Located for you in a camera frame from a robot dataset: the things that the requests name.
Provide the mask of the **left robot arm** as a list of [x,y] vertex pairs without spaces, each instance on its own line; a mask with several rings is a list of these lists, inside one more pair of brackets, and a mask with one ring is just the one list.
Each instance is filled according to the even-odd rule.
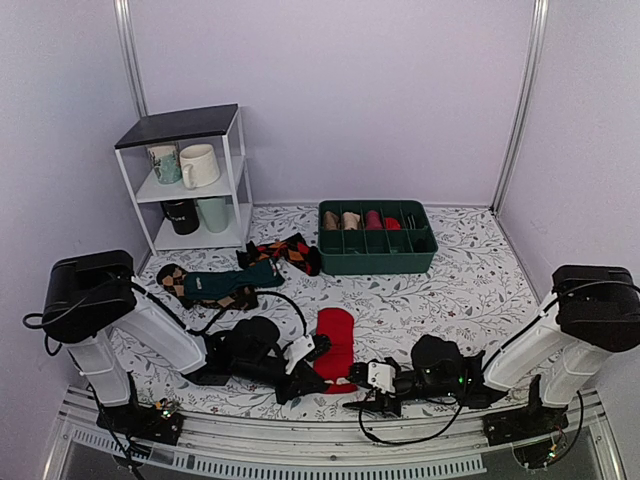
[[135,385],[115,358],[110,328],[136,338],[198,386],[244,378],[271,386],[280,404],[328,390],[328,382],[310,364],[330,348],[327,336],[303,333],[282,347],[278,326],[263,316],[214,333],[192,330],[140,284],[132,267],[124,250],[56,262],[37,325],[70,353],[126,433],[141,433],[149,415],[132,399]]

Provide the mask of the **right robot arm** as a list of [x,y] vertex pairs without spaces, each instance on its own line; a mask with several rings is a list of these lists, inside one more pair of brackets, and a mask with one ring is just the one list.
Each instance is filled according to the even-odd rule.
[[535,400],[517,415],[524,435],[539,435],[554,422],[555,408],[566,406],[611,355],[639,344],[639,288],[627,269],[563,265],[552,280],[533,319],[492,355],[480,351],[465,356],[455,342],[424,335],[411,349],[409,370],[391,357],[355,363],[349,380],[370,392],[347,409],[398,417],[405,401],[440,397],[485,409],[561,352],[562,365],[543,376]]

